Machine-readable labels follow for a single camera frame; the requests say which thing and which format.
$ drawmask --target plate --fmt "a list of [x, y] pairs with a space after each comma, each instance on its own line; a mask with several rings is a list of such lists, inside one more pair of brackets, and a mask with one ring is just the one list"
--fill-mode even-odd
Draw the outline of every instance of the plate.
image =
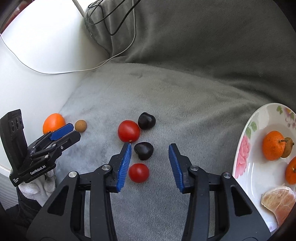
[[268, 161], [262, 153], [262, 141], [270, 131], [279, 131], [296, 142], [296, 114], [287, 106], [270, 103], [260, 107], [248, 120], [237, 146], [232, 175], [251, 199], [269, 230], [277, 227], [272, 212], [261, 205], [262, 195], [275, 187], [288, 186], [285, 170], [296, 156], [296, 147], [287, 158]]

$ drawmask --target small brown round fruit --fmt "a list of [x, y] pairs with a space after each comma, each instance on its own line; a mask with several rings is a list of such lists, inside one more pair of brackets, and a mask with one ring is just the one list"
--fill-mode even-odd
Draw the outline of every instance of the small brown round fruit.
[[87, 123], [84, 120], [78, 120], [75, 123], [75, 130], [80, 132], [80, 133], [85, 132], [86, 128], [87, 128]]
[[285, 141], [286, 141], [286, 146], [285, 146], [285, 149], [284, 149], [284, 152], [283, 152], [281, 158], [288, 157], [291, 154], [292, 148], [294, 146], [294, 142], [290, 137], [286, 137]]

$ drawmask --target red tomato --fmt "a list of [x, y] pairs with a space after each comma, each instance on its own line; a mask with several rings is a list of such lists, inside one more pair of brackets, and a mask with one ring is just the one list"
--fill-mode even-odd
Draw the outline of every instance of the red tomato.
[[128, 175], [133, 182], [143, 183], [149, 177], [149, 168], [142, 163], [136, 163], [128, 169]]
[[118, 137], [123, 142], [135, 142], [140, 137], [140, 127], [132, 120], [124, 120], [118, 126]]

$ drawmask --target white table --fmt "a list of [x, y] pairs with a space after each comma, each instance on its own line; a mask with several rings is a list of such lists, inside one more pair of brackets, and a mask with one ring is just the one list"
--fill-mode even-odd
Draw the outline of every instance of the white table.
[[[78, 0], [83, 9], [92, 0]], [[90, 38], [72, 0], [36, 0], [6, 28], [3, 38], [25, 64], [41, 72], [89, 69], [107, 58]], [[0, 117], [21, 109], [28, 144], [42, 136], [47, 116], [59, 112], [87, 72], [45, 75], [22, 65], [0, 40]], [[0, 142], [0, 173], [11, 166]]]

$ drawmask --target black cable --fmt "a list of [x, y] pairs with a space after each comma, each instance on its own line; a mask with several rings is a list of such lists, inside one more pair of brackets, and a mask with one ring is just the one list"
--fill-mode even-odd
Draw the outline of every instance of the black cable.
[[122, 24], [124, 23], [124, 21], [125, 21], [125, 19], [127, 18], [127, 16], [131, 13], [131, 11], [138, 5], [138, 3], [140, 2], [140, 1], [142, 1], [142, 0], [138, 0], [130, 9], [129, 9], [129, 11], [126, 13], [126, 15], [123, 17], [123, 19], [122, 19], [122, 21], [121, 21], [121, 23], [119, 24], [119, 26], [117, 27], [117, 29], [115, 30], [115, 32], [114, 33], [110, 33], [110, 31], [109, 31], [109, 29], [107, 28], [107, 24], [106, 24], [106, 22], [105, 22], [105, 19], [107, 18], [107, 17], [109, 17], [122, 3], [124, 3], [126, 0], [123, 0], [121, 3], [119, 3], [119, 5], [117, 5], [117, 7], [115, 7], [106, 17], [104, 17], [104, 10], [103, 10], [103, 7], [101, 6], [101, 3], [103, 2], [103, 0], [101, 0], [100, 2], [99, 2], [99, 4], [97, 4], [97, 5], [94, 5], [94, 6], [91, 6], [90, 7], [90, 5], [88, 6], [88, 8], [93, 8], [93, 7], [95, 7], [94, 8], [94, 10], [91, 12], [91, 14], [90, 14], [90, 16], [89, 16], [89, 19], [91, 18], [91, 15], [92, 15], [92, 13], [96, 10], [96, 8], [97, 7], [100, 7], [101, 8], [101, 11], [102, 11], [102, 16], [103, 16], [103, 18], [100, 20], [100, 21], [98, 21], [97, 23], [90, 23], [89, 22], [89, 19], [88, 19], [88, 23], [90, 24], [90, 25], [96, 25], [96, 24], [98, 24], [98, 23], [100, 23], [100, 22], [104, 22], [104, 25], [105, 25], [105, 28], [106, 28], [106, 30], [107, 30], [107, 32], [108, 32], [108, 34], [110, 35], [110, 36], [113, 36], [113, 35], [115, 35], [117, 32], [118, 32], [118, 30], [120, 29], [120, 27], [122, 26]]

